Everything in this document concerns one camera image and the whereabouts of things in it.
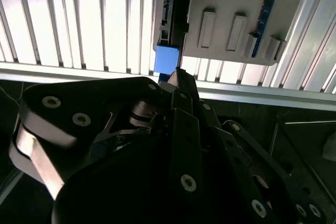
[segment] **white plastic tab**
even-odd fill
[[[244,56],[246,58],[251,58],[256,42],[257,42],[257,37],[254,37],[252,34],[249,34],[248,39],[247,39],[247,44],[245,47],[245,51],[244,51]]]
[[[216,13],[204,12],[201,32],[198,39],[199,48],[209,48],[211,36],[215,25]]]
[[[271,39],[269,40],[265,55],[264,55],[265,59],[267,60],[275,59],[280,43],[281,43],[281,40],[271,37]]]
[[[227,51],[233,51],[233,52],[237,51],[242,41],[245,27],[246,27],[246,17],[235,15],[232,22],[231,33],[226,48]]]

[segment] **metal frame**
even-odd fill
[[[93,79],[140,77],[130,73],[112,73],[0,62],[0,79],[34,83],[54,83]],[[155,82],[156,76],[147,76]],[[256,103],[294,108],[336,111],[336,96],[300,90],[253,87],[241,84],[196,81],[201,99]]]
[[[281,10],[284,8],[284,0],[277,4]],[[197,16],[199,23],[202,21],[200,11],[193,15]],[[287,32],[286,44],[281,49],[281,59],[272,66],[232,62],[229,60],[239,60],[225,56],[208,59],[212,55],[206,48],[203,48],[203,54],[198,55],[202,58],[196,58],[196,54],[187,50],[186,41],[182,68],[197,76],[198,80],[335,93],[335,15],[334,0],[301,0]],[[188,37],[192,35],[192,30],[198,31],[199,26],[191,23]]]
[[[287,139],[289,145],[291,146],[292,150],[296,153],[296,155],[299,157],[300,161],[304,164],[305,168],[307,169],[310,176],[314,179],[314,181],[317,183],[318,187],[325,193],[326,197],[330,201],[331,205],[336,204],[336,198],[335,194],[332,190],[330,190],[329,186],[324,182],[324,180],[319,176],[316,169],[314,169],[313,166],[311,166],[308,161],[301,155],[300,151],[294,146],[291,137],[288,135],[286,129],[289,126],[295,126],[295,125],[305,125],[305,124],[325,124],[325,123],[335,123],[335,120],[325,120],[325,121],[294,121],[294,122],[277,122],[275,124],[273,133],[272,133],[272,139],[270,142],[269,147],[269,155],[272,157],[275,141],[278,135],[278,132],[281,132],[281,134]]]

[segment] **dark floor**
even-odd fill
[[[0,85],[15,98],[20,95],[21,83],[0,81]],[[10,136],[16,120],[17,105],[0,92],[0,131]],[[235,102],[208,101],[221,122],[236,120],[267,151],[271,144],[272,133],[277,122],[336,120],[335,112],[312,111],[283,108],[276,106],[255,105]],[[336,124],[314,124],[286,126],[286,134],[278,131],[273,157],[280,163],[293,165],[291,179],[311,191],[312,197],[320,204],[328,216],[328,223],[336,217],[332,198],[321,189],[321,185],[311,176],[307,164],[313,167],[325,186],[336,194],[336,163],[321,158],[322,146]],[[0,135],[0,148],[5,146],[8,137]],[[10,170],[7,153],[0,155],[0,179],[4,179]],[[15,189],[0,206],[1,223],[45,223],[52,200],[46,188],[32,178],[24,175]]]

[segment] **black plastic part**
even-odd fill
[[[204,125],[214,126],[221,128],[220,122],[217,119],[215,111],[203,101],[198,102],[198,107],[201,109],[200,119]]]
[[[181,92],[178,89],[173,91],[172,96],[172,110],[173,109],[181,109],[188,114],[193,114],[193,100],[190,98],[189,95]]]
[[[176,204],[200,200],[203,194],[202,152],[198,119],[180,109],[174,109],[170,183],[176,193]],[[189,175],[196,181],[194,192],[186,191],[181,177]]]
[[[238,145],[252,158],[253,166],[250,170],[253,175],[260,176],[267,183],[272,209],[281,222],[326,223],[326,216],[317,203],[300,186],[290,181],[290,177],[280,165],[268,155],[240,124],[229,120],[223,124],[223,129],[232,133]],[[305,210],[306,216],[300,214],[297,205]],[[320,217],[312,212],[310,205],[318,209]]]
[[[197,104],[200,96],[198,95],[195,78],[188,74],[184,69],[176,68],[175,72],[171,75],[168,83],[178,87],[178,89],[188,94],[194,101],[193,105]]]
[[[218,223],[227,219],[217,188],[224,171],[204,176],[207,197],[176,204],[169,190],[170,141],[138,138],[113,155],[73,175],[59,192],[52,223]],[[211,157],[203,166],[212,169]]]
[[[178,66],[181,65],[184,38],[189,28],[189,24],[187,22],[189,5],[190,0],[174,0],[173,4],[170,46],[180,49],[180,55],[177,63]]]
[[[61,101],[60,107],[43,105],[43,97],[50,95]],[[101,129],[102,113],[113,106],[111,101],[155,102],[160,95],[161,88],[145,77],[44,84],[25,91],[19,114],[24,127],[35,136],[62,148],[80,143],[78,148],[86,150]],[[90,117],[90,125],[80,127],[73,123],[73,115],[79,112]]]
[[[217,127],[211,127],[210,137],[217,142],[216,145],[219,147],[222,162],[227,165],[228,180],[236,185],[236,201],[242,207],[240,214],[248,216],[249,223],[280,223],[261,196],[233,136]],[[252,208],[254,200],[263,205],[266,211],[264,217],[257,215]]]

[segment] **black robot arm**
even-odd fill
[[[326,223],[321,208],[177,68],[43,84],[23,96],[9,151],[44,183],[52,223]]]

